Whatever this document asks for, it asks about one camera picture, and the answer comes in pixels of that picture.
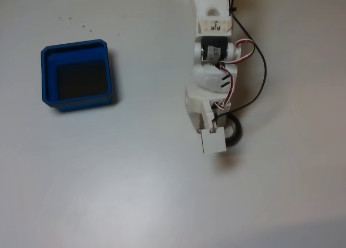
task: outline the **white table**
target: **white table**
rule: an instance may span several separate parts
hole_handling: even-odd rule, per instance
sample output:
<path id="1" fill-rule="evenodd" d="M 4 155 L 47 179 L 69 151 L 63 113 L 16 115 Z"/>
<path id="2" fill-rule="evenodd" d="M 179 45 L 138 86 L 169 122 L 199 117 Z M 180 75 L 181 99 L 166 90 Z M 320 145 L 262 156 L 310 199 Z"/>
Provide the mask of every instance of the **white table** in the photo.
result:
<path id="1" fill-rule="evenodd" d="M 344 0 L 236 5 L 268 82 L 241 142 L 204 155 L 188 0 L 0 0 L 1 248 L 346 247 Z M 41 50 L 99 38 L 119 103 L 45 105 Z M 234 106 L 263 76 L 258 54 L 239 69 Z"/>

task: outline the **blue container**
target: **blue container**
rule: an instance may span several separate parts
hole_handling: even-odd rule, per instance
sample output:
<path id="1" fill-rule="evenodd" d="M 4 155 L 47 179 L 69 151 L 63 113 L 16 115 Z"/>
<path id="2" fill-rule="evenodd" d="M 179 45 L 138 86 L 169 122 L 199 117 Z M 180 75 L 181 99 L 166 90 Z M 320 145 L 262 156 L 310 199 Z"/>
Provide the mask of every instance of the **blue container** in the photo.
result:
<path id="1" fill-rule="evenodd" d="M 47 46 L 41 53 L 42 100 L 60 111 L 112 103 L 107 43 Z"/>

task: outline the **black ring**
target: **black ring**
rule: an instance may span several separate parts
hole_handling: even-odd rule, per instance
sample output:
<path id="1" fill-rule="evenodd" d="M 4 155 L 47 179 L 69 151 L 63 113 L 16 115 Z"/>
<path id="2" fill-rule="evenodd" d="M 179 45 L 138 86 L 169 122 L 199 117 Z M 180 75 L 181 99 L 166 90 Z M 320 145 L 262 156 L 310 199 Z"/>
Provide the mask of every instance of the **black ring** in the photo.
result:
<path id="1" fill-rule="evenodd" d="M 239 119 L 231 113 L 227 114 L 227 119 L 234 123 L 234 131 L 230 137 L 226 138 L 226 146 L 231 147 L 236 145 L 242 137 L 242 124 Z"/>

